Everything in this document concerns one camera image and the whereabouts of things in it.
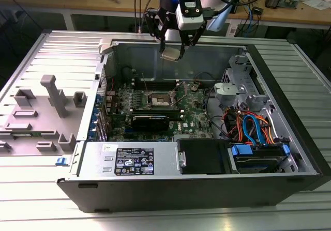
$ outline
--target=warning label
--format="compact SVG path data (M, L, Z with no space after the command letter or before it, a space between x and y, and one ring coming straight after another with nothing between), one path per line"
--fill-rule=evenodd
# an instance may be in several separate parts
M115 174L154 175L153 148L118 148L116 152Z

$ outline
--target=white label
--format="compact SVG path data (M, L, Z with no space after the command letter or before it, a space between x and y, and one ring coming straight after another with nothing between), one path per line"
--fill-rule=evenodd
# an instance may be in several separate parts
M31 136L31 134L11 134L12 136Z
M194 8L195 6L197 6L195 2L185 2L184 4L187 8Z
M117 148L118 148L118 144L104 144L102 146L102 151L111 152L111 151L115 151Z

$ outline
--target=wooden workbench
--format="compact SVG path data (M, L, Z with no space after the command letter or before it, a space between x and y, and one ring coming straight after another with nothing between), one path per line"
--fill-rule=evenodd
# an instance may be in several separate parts
M134 13L133 0L120 0L117 4L110 0L16 0L25 9L43 12L62 13L68 29L74 29L72 14L94 14L101 16L127 16L132 17ZM147 0L142 0L142 11ZM261 25L285 26L285 27L306 27L306 28L328 28L331 25L331 8L317 10L303 3L299 3L296 9L277 8L269 9L264 7L264 0L254 4L263 8ZM151 0L150 7L157 8L159 0ZM0 0L0 9L20 8L12 0ZM238 7L236 14L228 16L228 22L239 24L247 19L243 7Z

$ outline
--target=motherboard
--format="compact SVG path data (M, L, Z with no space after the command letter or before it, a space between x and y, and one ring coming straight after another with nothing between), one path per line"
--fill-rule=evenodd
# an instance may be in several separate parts
M212 138L204 102L204 90L192 82L123 84L107 95L108 141Z

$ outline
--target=blue cable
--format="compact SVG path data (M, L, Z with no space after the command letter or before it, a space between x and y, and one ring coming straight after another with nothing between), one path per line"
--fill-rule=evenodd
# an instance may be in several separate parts
M257 128L257 134L258 134L258 139L259 139L259 142L260 144L266 144L265 142L265 139L261 133L261 129L260 129L260 124L259 124L259 121L252 115L247 115L245 116L244 120L243 120L243 130L244 130L244 134L245 136L253 143L253 145L256 145L257 143L255 142L255 140L249 135L248 131L247 131L247 121L248 121L248 118L252 118L254 123L255 123L255 126Z
M244 34L244 36L246 37L247 36L247 33L249 33L249 31L250 31L250 28L251 28L251 25L252 25L252 22L253 22L253 13L252 13L252 10L251 10L251 8L250 8L249 5L244 5L244 7L248 8L248 10L249 10L249 17L250 17L248 29L246 30L246 32Z

